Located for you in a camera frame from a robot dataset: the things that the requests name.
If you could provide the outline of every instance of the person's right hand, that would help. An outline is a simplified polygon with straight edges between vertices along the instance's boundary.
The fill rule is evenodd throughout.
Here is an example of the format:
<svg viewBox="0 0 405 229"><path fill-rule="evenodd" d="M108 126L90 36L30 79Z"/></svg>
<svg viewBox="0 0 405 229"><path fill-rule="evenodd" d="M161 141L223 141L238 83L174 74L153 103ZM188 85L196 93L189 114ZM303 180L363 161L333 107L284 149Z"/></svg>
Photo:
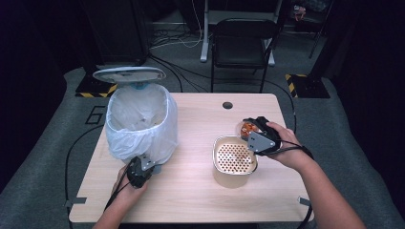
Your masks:
<svg viewBox="0 0 405 229"><path fill-rule="evenodd" d="M267 126L273 128L276 132L278 132L280 138L283 141L289 141L294 144L301 145L292 130L286 129L275 122L268 122ZM283 146L281 147L282 149L295 146L283 141ZM312 161L312 159L302 150L288 150L279 154L270 155L268 157L280 161L285 166L297 171L304 167L308 162Z"/></svg>

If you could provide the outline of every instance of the strainer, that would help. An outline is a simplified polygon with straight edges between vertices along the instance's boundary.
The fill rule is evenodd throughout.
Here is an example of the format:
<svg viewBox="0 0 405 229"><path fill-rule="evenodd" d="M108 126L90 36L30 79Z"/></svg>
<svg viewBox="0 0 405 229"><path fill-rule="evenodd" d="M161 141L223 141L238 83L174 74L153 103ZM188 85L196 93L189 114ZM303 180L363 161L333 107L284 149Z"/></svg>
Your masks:
<svg viewBox="0 0 405 229"><path fill-rule="evenodd" d="M238 188L257 168L257 157L235 135L219 137L213 150L214 178L226 188Z"/></svg>

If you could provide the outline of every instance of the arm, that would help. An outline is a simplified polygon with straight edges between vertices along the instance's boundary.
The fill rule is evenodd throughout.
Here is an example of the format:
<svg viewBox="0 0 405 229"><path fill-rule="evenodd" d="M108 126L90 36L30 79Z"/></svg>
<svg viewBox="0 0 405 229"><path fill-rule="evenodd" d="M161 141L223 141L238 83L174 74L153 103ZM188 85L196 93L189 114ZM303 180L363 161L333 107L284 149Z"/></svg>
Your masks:
<svg viewBox="0 0 405 229"><path fill-rule="evenodd" d="M292 130L273 122L267 125L276 130L282 140L300 145ZM303 151L291 150L269 157L280 161L301 175L319 228L366 228L318 163Z"/></svg>
<svg viewBox="0 0 405 229"><path fill-rule="evenodd" d="M113 191L116 190L119 179L125 171L125 167L119 170L117 181L114 185ZM120 187L125 186L129 182L127 176L124 179ZM95 229L101 228L118 228L122 219L131 210L131 208L138 202L143 192L147 188L148 181L139 189L134 188L131 184L126 185L117 195L116 199L101 215L100 219L93 227Z"/></svg>

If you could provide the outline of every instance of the forearm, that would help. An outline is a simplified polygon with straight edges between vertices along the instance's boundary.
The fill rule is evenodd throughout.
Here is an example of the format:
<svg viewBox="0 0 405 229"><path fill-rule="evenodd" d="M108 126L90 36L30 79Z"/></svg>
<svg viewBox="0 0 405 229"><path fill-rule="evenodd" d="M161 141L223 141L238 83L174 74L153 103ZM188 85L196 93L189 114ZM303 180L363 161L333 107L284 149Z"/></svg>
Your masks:
<svg viewBox="0 0 405 229"><path fill-rule="evenodd" d="M124 219L127 214L128 209L125 206L121 206L116 202L113 202L100 217L94 229L103 229L103 228L118 228L121 224L122 219Z"/></svg>
<svg viewBox="0 0 405 229"><path fill-rule="evenodd" d="M315 161L298 172L307 188L319 228L365 228L361 219Z"/></svg>

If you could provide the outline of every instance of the trash can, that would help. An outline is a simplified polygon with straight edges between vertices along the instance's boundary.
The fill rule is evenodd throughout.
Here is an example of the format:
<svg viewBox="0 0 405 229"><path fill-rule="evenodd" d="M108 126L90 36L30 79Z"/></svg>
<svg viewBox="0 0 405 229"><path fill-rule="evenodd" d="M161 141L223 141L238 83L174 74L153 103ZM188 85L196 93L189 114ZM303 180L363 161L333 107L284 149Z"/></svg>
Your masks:
<svg viewBox="0 0 405 229"><path fill-rule="evenodd" d="M142 156L151 166L165 163L178 145L176 101L154 83L165 73L149 67L121 67L97 71L93 76L117 84L105 124L110 154L125 162Z"/></svg>

